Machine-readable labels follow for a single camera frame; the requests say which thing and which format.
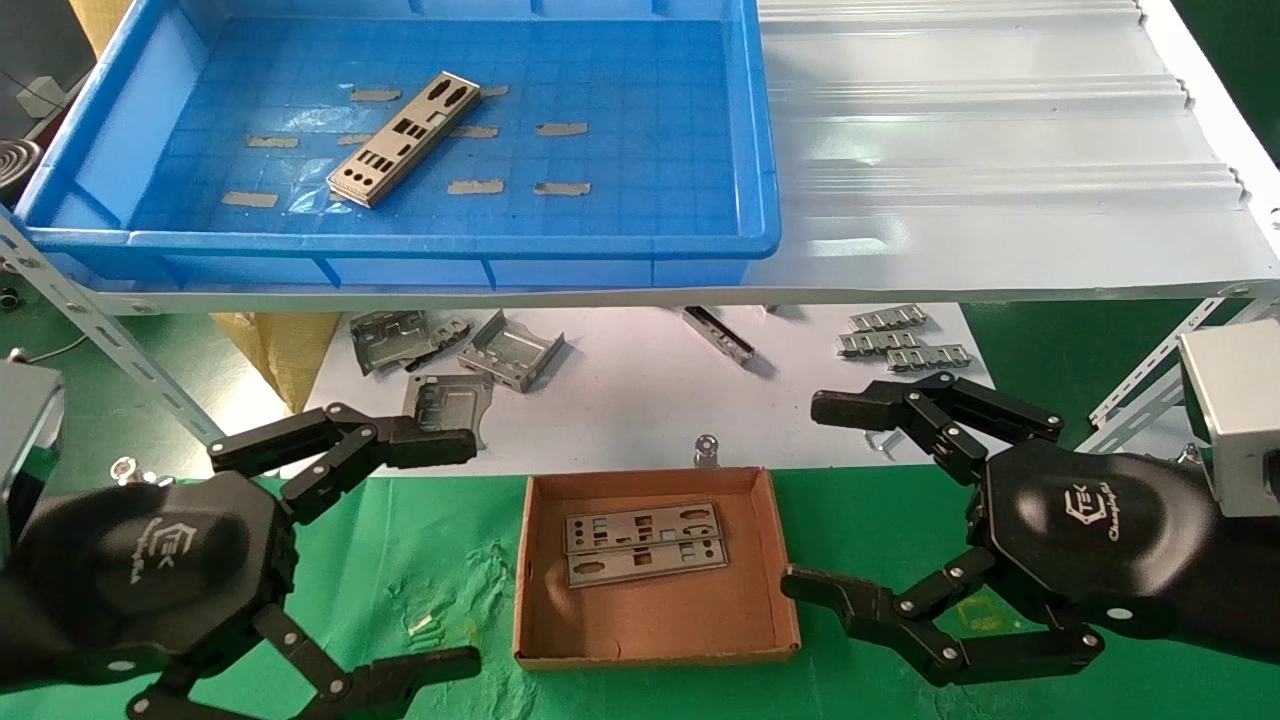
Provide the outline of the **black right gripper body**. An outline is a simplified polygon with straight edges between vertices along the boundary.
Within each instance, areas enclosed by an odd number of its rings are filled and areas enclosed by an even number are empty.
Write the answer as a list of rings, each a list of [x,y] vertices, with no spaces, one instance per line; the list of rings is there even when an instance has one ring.
[[[1222,515],[1194,468],[1030,439],[988,460],[970,515],[988,585],[1032,621],[1277,661],[1277,519]]]

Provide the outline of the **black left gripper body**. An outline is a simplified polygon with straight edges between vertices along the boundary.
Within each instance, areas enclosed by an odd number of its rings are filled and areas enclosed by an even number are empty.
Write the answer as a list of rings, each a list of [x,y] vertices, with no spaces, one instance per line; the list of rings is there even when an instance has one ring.
[[[4,692],[225,671],[297,566],[278,501],[233,471],[41,501],[3,568]]]

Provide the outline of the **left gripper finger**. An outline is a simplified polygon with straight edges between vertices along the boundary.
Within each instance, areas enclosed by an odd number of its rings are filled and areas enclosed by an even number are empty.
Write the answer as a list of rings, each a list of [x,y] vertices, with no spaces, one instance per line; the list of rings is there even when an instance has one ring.
[[[428,685],[457,682],[481,671],[472,646],[380,659],[344,671],[289,618],[271,603],[255,614],[255,634],[315,689],[296,719],[402,719]],[[173,665],[127,706],[128,719],[246,719],[244,714],[193,701],[198,673]]]
[[[369,416],[333,404],[216,439],[207,455],[214,470],[250,478],[312,459],[280,497],[291,520],[305,525],[379,468],[465,464],[476,457],[477,439],[470,429],[425,430],[411,416]]]

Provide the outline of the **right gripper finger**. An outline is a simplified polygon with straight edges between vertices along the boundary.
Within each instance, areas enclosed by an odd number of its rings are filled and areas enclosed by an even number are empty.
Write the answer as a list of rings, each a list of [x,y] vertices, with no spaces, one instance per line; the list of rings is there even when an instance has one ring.
[[[988,450],[968,429],[1005,443],[1059,441],[1061,418],[1001,391],[938,372],[911,382],[873,380],[861,392],[820,389],[812,420],[826,427],[902,430],[960,486],[983,475]]]
[[[780,588],[797,602],[832,610],[844,634],[896,652],[934,687],[1019,682],[1082,673],[1105,650],[1091,626],[1050,612],[1041,632],[957,639],[936,619],[982,589],[998,566],[970,548],[902,593],[854,577],[790,564]]]

